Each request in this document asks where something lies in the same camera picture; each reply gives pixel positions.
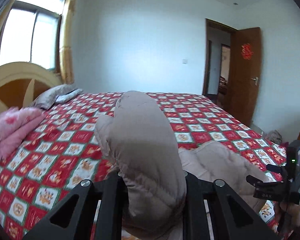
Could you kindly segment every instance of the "person's hand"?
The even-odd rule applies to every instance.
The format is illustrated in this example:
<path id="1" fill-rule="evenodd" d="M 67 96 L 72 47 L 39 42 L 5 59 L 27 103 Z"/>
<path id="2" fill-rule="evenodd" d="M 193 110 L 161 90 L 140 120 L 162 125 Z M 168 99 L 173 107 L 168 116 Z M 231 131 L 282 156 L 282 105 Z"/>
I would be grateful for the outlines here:
<path id="1" fill-rule="evenodd" d="M 282 216 L 283 212 L 287 212 L 289 215 L 292 216 L 291 219 L 291 229 L 294 229 L 296 227 L 300 227 L 300 205 L 296 205 L 293 203 L 288 204 L 288 209 L 287 209 L 287 203 L 281 202 L 280 205 L 277 202 L 274 205 L 274 218 L 277 222 L 280 221 L 280 218 Z"/>

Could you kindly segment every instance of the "curved headboard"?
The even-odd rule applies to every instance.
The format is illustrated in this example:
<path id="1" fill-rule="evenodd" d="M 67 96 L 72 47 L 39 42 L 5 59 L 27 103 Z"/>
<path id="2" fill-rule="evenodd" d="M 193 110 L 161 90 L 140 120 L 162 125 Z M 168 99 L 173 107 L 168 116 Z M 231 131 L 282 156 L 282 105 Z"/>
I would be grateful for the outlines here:
<path id="1" fill-rule="evenodd" d="M 26 107 L 46 90 L 61 85 L 55 73 L 29 62 L 0 66 L 0 113 L 12 106 Z"/>

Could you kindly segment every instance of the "door handle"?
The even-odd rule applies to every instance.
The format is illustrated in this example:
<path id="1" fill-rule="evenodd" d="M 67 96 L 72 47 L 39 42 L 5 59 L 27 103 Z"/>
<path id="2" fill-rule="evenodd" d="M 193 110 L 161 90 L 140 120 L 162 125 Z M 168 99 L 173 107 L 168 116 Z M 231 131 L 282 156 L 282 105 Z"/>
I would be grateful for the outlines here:
<path id="1" fill-rule="evenodd" d="M 259 81 L 259 78 L 258 77 L 256 77 L 256 78 L 251 78 L 252 80 L 254 80 L 254 84 L 255 85 L 258 85 L 258 81 Z"/>

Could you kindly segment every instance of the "round metal bolt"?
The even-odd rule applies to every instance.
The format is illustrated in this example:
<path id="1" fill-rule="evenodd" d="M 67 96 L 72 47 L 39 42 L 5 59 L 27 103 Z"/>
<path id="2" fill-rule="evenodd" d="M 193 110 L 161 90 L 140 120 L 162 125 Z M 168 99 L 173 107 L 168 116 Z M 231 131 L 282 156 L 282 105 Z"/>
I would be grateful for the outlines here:
<path id="1" fill-rule="evenodd" d="M 80 182 L 80 185 L 81 185 L 82 187 L 87 187 L 87 186 L 90 185 L 90 180 L 84 179 L 83 181 Z"/>
<path id="2" fill-rule="evenodd" d="M 222 180 L 222 179 L 217 179 L 215 184 L 218 186 L 218 187 L 223 187 L 226 183 Z"/>

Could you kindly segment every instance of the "patterned blanket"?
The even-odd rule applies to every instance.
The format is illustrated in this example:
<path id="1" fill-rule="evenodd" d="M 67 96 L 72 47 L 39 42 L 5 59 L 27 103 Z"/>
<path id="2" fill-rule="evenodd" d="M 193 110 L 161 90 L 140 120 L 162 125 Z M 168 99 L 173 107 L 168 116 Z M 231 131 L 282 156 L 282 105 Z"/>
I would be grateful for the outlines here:
<path id="1" fill-rule="evenodd" d="M 0 223 L 12 239 L 21 239 L 83 179 L 103 180 L 111 164 L 102 158 L 93 135 L 98 116 L 113 115 L 122 93 L 83 94 L 54 106 L 17 151 L 0 162 Z M 179 147 L 197 148 L 216 140 L 258 166 L 270 180 L 268 163 L 282 165 L 285 149 L 263 139 L 204 96 L 148 93 L 168 118 Z M 262 219 L 274 225 L 273 203 Z"/>

